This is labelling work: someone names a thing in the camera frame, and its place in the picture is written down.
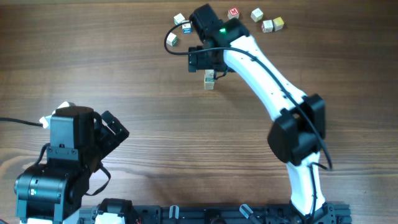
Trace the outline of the white block teal side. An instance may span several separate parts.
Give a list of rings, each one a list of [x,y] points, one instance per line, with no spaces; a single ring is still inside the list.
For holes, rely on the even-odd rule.
[[[215,79],[215,71],[214,70],[205,70],[205,82],[214,82]]]

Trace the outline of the blue top block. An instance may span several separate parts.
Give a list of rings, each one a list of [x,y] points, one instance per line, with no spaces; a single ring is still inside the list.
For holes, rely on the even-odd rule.
[[[214,82],[204,82],[204,88],[214,88]]]

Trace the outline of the red letter M block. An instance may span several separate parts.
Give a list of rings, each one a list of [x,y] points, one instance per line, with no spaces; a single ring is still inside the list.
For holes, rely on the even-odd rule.
[[[233,7],[228,10],[228,19],[232,19],[232,18],[238,19],[239,15],[240,15],[240,11],[236,7]]]

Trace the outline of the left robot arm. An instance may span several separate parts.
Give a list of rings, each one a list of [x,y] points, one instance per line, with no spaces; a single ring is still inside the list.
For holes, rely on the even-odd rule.
[[[86,106],[66,105],[49,116],[50,141],[14,185],[16,217],[63,223],[81,207],[90,177],[107,173],[102,160],[129,136],[109,111],[99,114]]]

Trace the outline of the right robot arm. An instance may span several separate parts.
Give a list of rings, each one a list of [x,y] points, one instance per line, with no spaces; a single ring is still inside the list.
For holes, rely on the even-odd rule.
[[[236,72],[249,85],[273,122],[267,141],[287,166],[290,202],[299,214],[313,218],[325,203],[315,167],[325,147],[325,102],[291,84],[261,52],[239,19],[223,22],[205,4],[188,20],[202,42],[188,50],[189,72]]]

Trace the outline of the white block blue side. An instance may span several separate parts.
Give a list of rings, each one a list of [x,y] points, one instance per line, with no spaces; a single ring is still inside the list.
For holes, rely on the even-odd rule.
[[[190,22],[182,24],[182,32],[184,34],[191,34],[192,33],[192,26],[191,26]]]

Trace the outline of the white block green side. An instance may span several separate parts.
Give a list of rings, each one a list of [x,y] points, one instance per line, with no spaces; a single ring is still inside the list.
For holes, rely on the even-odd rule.
[[[172,32],[166,38],[166,44],[169,46],[175,46],[177,41],[178,37]]]

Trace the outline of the white block green edge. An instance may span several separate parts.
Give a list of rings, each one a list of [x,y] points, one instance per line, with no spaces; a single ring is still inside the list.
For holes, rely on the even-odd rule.
[[[183,16],[182,13],[179,13],[179,14],[174,16],[174,24],[175,25],[179,25],[179,24],[181,24],[184,21],[185,21],[185,17]]]

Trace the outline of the white cube block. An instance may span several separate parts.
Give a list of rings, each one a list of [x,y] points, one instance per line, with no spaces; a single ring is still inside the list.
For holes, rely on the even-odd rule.
[[[264,13],[263,13],[259,8],[256,8],[256,9],[254,9],[254,10],[251,12],[251,19],[252,19],[254,22],[260,21],[260,20],[263,18],[263,16],[264,16]]]

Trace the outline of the white block red edge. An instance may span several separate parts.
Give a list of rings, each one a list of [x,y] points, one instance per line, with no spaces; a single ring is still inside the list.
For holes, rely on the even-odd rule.
[[[261,29],[263,33],[272,32],[274,29],[273,21],[272,20],[262,21]]]

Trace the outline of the yellow top block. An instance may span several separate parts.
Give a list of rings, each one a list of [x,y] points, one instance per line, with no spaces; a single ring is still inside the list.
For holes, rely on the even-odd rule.
[[[273,19],[272,21],[273,21],[275,31],[281,30],[283,28],[284,21],[281,17],[277,17],[277,18]]]

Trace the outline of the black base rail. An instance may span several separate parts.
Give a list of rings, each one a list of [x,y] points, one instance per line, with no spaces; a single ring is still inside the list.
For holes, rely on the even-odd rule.
[[[294,224],[308,223],[310,215],[301,217],[288,204],[272,204],[249,207],[252,214],[245,216],[239,207],[179,207],[172,212],[167,207],[134,206],[132,223],[142,224]],[[351,224],[349,205],[326,203],[315,212],[314,223],[319,224]]]

